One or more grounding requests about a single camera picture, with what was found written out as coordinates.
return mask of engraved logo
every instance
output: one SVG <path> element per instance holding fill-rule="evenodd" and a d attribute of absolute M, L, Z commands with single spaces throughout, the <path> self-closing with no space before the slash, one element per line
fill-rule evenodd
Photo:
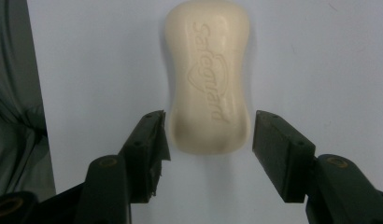
<path fill-rule="evenodd" d="M 211 30 L 205 23 L 192 26 L 193 40 L 196 47 L 196 63 L 191 67 L 187 77 L 195 89 L 205 94 L 211 118 L 215 121 L 229 121 L 223 114 L 222 97 L 227 91 L 228 68 L 223 55 L 209 47 Z"/>

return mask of beige soap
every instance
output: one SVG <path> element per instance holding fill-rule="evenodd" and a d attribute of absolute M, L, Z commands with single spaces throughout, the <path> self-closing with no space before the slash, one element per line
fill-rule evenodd
<path fill-rule="evenodd" d="M 224 0 L 192 0 L 168 14 L 165 39 L 176 72 L 169 135 L 180 150 L 227 153 L 248 139 L 241 75 L 248 34 L 245 10 Z"/>

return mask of dark green fabric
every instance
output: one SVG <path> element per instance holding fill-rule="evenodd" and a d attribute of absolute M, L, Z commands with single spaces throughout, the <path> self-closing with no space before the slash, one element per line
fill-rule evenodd
<path fill-rule="evenodd" d="M 50 148 L 26 0 L 0 0 L 0 195 L 54 195 Z"/>

